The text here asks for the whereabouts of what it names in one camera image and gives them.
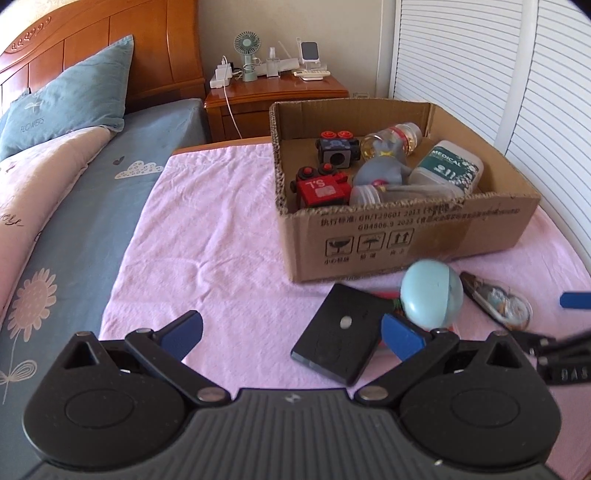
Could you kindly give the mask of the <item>clear plastic jar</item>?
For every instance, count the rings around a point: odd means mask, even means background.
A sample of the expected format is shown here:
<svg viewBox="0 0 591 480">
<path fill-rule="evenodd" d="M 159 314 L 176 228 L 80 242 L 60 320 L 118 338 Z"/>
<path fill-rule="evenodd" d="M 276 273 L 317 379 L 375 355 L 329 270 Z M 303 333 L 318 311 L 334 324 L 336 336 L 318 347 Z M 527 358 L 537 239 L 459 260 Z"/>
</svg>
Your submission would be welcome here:
<svg viewBox="0 0 591 480">
<path fill-rule="evenodd" d="M 349 206 L 367 206 L 418 199 L 454 199 L 464 194 L 453 185 L 360 185 L 353 187 Z"/>
</svg>

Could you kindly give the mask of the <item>small white smart display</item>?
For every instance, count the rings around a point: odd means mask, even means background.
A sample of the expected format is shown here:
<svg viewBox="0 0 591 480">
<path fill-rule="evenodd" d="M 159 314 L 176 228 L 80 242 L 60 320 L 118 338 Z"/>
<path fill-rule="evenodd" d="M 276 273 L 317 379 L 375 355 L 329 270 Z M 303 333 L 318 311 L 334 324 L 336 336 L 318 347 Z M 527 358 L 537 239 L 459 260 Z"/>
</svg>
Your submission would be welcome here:
<svg viewBox="0 0 591 480">
<path fill-rule="evenodd" d="M 321 66 L 320 50 L 317 42 L 301 40 L 298 43 L 298 48 L 300 48 L 301 67 L 304 70 L 318 69 Z"/>
</svg>

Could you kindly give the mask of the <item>black flat case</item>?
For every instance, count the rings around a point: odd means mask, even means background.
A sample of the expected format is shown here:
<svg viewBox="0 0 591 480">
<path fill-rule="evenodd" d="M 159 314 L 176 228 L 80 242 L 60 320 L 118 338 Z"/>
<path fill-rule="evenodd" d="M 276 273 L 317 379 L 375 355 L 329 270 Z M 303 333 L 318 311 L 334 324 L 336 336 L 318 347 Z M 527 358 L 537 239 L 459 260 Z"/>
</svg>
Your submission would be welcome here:
<svg viewBox="0 0 591 480">
<path fill-rule="evenodd" d="M 392 304 L 336 283 L 290 351 L 290 357 L 339 384 L 359 380 L 381 342 L 381 320 Z"/>
</svg>

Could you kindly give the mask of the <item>black toy block red buttons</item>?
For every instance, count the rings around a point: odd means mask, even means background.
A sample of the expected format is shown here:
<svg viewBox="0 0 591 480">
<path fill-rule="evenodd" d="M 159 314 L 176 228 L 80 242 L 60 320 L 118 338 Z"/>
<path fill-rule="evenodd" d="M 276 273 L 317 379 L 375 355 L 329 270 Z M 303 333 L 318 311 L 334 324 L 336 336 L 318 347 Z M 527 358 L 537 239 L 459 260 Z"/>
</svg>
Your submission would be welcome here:
<svg viewBox="0 0 591 480">
<path fill-rule="evenodd" d="M 323 131 L 315 140 L 318 162 L 328 163 L 337 169 L 348 169 L 361 159 L 360 140 L 346 130 Z"/>
</svg>

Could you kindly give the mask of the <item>fish oil capsule bottle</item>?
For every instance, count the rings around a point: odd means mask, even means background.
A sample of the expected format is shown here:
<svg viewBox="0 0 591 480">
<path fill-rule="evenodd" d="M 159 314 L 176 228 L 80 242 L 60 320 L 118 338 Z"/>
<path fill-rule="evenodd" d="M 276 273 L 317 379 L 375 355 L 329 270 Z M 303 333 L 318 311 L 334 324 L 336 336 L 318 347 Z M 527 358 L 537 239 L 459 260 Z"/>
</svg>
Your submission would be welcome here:
<svg viewBox="0 0 591 480">
<path fill-rule="evenodd" d="M 396 124 L 368 134 L 360 144 L 363 159 L 391 156 L 405 163 L 423 140 L 423 132 L 412 122 Z"/>
</svg>

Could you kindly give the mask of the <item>wooden nightstand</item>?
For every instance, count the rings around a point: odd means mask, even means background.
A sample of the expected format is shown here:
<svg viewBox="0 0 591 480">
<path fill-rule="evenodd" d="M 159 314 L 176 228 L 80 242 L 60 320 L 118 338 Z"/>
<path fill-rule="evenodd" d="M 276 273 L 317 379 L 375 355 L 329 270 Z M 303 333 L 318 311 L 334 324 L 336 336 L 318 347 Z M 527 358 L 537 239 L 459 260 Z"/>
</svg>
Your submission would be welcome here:
<svg viewBox="0 0 591 480">
<path fill-rule="evenodd" d="M 211 141 L 270 135 L 270 106 L 282 101 L 348 98 L 349 91 L 335 77 L 305 82 L 293 74 L 256 81 L 231 80 L 212 89 L 204 100 Z"/>
</svg>

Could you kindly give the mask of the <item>grey shark toy figure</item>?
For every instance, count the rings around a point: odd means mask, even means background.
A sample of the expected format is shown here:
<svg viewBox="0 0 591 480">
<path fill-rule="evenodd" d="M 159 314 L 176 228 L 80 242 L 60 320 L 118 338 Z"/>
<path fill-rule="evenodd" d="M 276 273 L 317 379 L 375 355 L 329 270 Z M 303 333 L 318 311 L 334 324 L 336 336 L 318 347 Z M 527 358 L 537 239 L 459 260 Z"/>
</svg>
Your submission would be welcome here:
<svg viewBox="0 0 591 480">
<path fill-rule="evenodd" d="M 376 139 L 372 146 L 373 155 L 363 163 L 353 177 L 353 186 L 370 185 L 376 182 L 404 185 L 412 172 L 407 165 L 404 143 Z"/>
</svg>

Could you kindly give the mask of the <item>white power strip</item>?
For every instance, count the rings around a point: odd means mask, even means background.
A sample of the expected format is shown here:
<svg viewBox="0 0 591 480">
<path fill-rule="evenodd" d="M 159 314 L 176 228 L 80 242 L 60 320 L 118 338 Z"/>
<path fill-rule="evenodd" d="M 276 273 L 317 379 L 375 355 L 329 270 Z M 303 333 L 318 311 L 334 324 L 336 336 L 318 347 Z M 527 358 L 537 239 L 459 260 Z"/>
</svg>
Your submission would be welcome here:
<svg viewBox="0 0 591 480">
<path fill-rule="evenodd" d="M 209 87 L 211 89 L 224 89 L 229 86 L 233 77 L 235 77 L 235 69 L 233 69 L 232 63 L 228 61 L 228 58 L 223 55 L 221 57 L 221 63 L 217 65 L 209 81 Z"/>
</svg>

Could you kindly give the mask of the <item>white medical swab container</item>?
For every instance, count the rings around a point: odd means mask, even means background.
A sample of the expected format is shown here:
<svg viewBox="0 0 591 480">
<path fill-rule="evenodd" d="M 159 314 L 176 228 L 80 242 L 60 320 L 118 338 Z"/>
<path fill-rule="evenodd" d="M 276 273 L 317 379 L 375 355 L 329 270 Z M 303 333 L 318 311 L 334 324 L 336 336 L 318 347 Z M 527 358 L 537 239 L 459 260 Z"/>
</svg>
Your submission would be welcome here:
<svg viewBox="0 0 591 480">
<path fill-rule="evenodd" d="M 437 143 L 408 178 L 411 185 L 443 185 L 457 196 L 470 195 L 484 173 L 483 161 L 448 140 Z"/>
</svg>

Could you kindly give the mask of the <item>green desk fan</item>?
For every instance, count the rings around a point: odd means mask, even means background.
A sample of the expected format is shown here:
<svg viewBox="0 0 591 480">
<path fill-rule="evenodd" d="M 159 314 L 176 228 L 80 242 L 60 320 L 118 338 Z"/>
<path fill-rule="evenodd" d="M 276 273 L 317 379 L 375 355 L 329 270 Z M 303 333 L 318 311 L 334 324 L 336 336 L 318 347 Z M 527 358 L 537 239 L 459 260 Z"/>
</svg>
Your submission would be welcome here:
<svg viewBox="0 0 591 480">
<path fill-rule="evenodd" d="M 235 51 L 242 56 L 242 80 L 245 82 L 256 81 L 256 65 L 254 56 L 259 52 L 259 35 L 252 31 L 242 31 L 233 42 Z"/>
</svg>

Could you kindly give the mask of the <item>pink quilt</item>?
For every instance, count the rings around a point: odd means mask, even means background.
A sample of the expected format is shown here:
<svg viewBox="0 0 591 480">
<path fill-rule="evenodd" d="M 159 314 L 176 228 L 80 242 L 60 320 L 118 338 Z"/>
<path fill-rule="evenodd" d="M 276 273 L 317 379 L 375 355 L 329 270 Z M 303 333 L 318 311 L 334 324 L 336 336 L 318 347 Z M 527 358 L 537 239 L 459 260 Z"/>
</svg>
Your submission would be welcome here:
<svg viewBox="0 0 591 480">
<path fill-rule="evenodd" d="M 1 162 L 1 311 L 5 312 L 37 238 L 79 177 L 111 140 L 89 127 Z"/>
</svg>

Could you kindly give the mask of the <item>cardboard box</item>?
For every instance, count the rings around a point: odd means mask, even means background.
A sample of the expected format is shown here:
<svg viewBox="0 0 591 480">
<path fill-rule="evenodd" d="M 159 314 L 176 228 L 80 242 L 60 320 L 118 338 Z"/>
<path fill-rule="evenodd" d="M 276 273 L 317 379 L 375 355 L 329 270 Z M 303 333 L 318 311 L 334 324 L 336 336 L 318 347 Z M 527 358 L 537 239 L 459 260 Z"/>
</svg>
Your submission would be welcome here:
<svg viewBox="0 0 591 480">
<path fill-rule="evenodd" d="M 301 208 L 291 191 L 297 171 L 317 158 L 323 131 L 363 137 L 404 122 L 425 138 L 416 165 L 449 140 L 477 155 L 484 173 L 476 193 L 459 199 L 417 199 L 360 207 Z M 302 283 L 392 272 L 422 258 L 449 261 L 514 247 L 541 195 L 499 151 L 442 107 L 392 99 L 276 102 L 270 107 L 276 210 L 284 268 Z"/>
</svg>

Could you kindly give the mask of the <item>white remote control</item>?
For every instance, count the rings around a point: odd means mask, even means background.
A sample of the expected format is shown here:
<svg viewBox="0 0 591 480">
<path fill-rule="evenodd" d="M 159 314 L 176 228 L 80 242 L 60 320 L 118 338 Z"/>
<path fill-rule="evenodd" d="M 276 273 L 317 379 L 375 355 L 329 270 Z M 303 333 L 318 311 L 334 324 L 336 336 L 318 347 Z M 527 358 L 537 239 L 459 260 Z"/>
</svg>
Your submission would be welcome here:
<svg viewBox="0 0 591 480">
<path fill-rule="evenodd" d="M 308 70 L 308 69 L 298 69 L 293 71 L 294 77 L 300 78 L 305 82 L 311 81 L 322 81 L 325 78 L 328 78 L 332 75 L 331 72 L 328 70 Z"/>
</svg>

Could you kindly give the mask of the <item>red toy train block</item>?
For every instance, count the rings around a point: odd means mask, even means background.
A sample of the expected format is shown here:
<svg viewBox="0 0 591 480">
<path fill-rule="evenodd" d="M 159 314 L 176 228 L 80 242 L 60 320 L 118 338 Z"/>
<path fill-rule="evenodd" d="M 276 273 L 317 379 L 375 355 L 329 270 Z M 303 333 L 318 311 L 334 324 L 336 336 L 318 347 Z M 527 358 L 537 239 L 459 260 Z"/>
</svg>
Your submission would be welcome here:
<svg viewBox="0 0 591 480">
<path fill-rule="evenodd" d="M 348 175 L 330 163 L 322 163 L 318 168 L 301 167 L 290 182 L 290 190 L 297 196 L 298 208 L 320 208 L 348 205 L 352 186 Z"/>
</svg>

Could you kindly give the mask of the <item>white louvered closet door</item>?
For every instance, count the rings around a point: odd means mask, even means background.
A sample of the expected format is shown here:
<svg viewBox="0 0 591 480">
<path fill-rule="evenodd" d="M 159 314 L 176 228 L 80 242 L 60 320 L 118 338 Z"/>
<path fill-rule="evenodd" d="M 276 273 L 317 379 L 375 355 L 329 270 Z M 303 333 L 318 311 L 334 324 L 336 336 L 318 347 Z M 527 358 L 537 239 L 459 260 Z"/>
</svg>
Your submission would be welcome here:
<svg viewBox="0 0 591 480">
<path fill-rule="evenodd" d="M 571 1 L 400 1 L 390 94 L 445 108 L 504 154 L 590 258 L 590 20 Z"/>
</svg>

